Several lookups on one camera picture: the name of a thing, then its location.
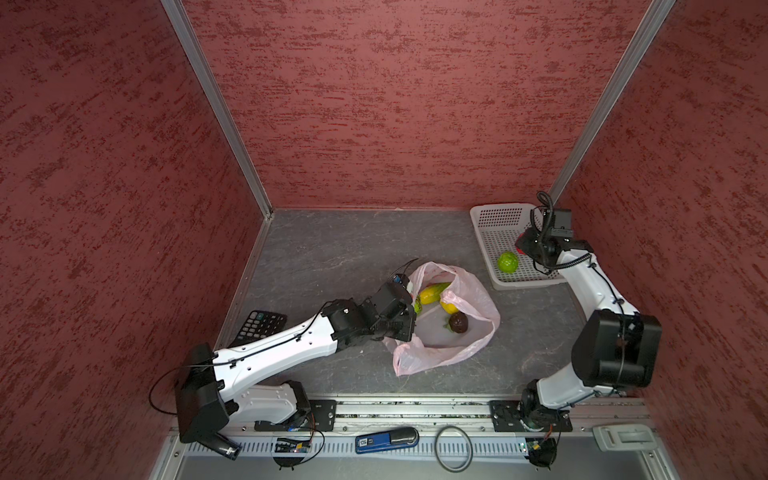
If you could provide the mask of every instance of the brown fruit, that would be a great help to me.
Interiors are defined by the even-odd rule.
[[[469,319],[464,312],[457,312],[448,319],[448,328],[453,333],[464,333],[469,329]]]

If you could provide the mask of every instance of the toy fruit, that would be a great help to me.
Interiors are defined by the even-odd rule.
[[[448,329],[453,333],[464,333],[469,329],[469,319],[463,312],[457,312],[448,319]]]
[[[429,305],[430,303],[440,300],[440,293],[448,288],[448,285],[450,284],[450,282],[435,283],[434,285],[426,287],[419,294],[419,300],[422,301],[422,305]]]
[[[456,305],[454,305],[453,303],[445,303],[441,301],[440,305],[442,306],[443,310],[445,310],[447,313],[451,315],[458,312],[458,308],[456,308]]]
[[[518,269],[518,257],[512,252],[504,252],[498,256],[496,265],[500,272],[514,273]]]

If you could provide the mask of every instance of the perforated basket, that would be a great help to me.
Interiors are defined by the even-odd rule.
[[[533,208],[531,204],[496,204],[480,205],[469,211],[485,267],[496,290],[548,286],[565,281],[557,272],[544,275],[536,271],[531,258],[515,249],[515,241],[530,224]],[[541,227],[541,214],[537,211],[535,215],[536,224]],[[518,256],[518,269],[514,273],[503,273],[496,266],[496,260],[504,252]]]

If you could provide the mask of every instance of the vented panel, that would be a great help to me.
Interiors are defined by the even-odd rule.
[[[254,437],[231,437],[233,442],[243,446],[240,457],[271,457],[275,448],[274,438],[255,439]],[[312,449],[308,454],[285,454],[283,457],[304,457],[313,455],[323,444],[322,437],[316,435]],[[439,443],[441,458],[465,458],[467,445],[460,437],[446,437]],[[525,440],[517,437],[492,438],[480,437],[472,439],[475,459],[492,460],[494,462],[527,462],[525,459]],[[187,456],[219,456],[217,453],[203,447],[199,443],[187,447]],[[326,445],[318,457],[342,458],[360,456],[355,453],[354,437],[326,437]],[[435,458],[435,438],[421,437],[419,444],[412,449],[389,450],[387,452],[366,453],[367,458],[402,458],[408,460],[433,460]]]

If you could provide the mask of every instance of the textured red wall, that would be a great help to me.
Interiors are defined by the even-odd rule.
[[[0,477],[144,480],[260,214],[160,2],[0,12]]]
[[[768,478],[768,4],[678,0],[562,203],[658,316],[684,478]]]
[[[189,0],[277,207],[534,200],[648,0]]]

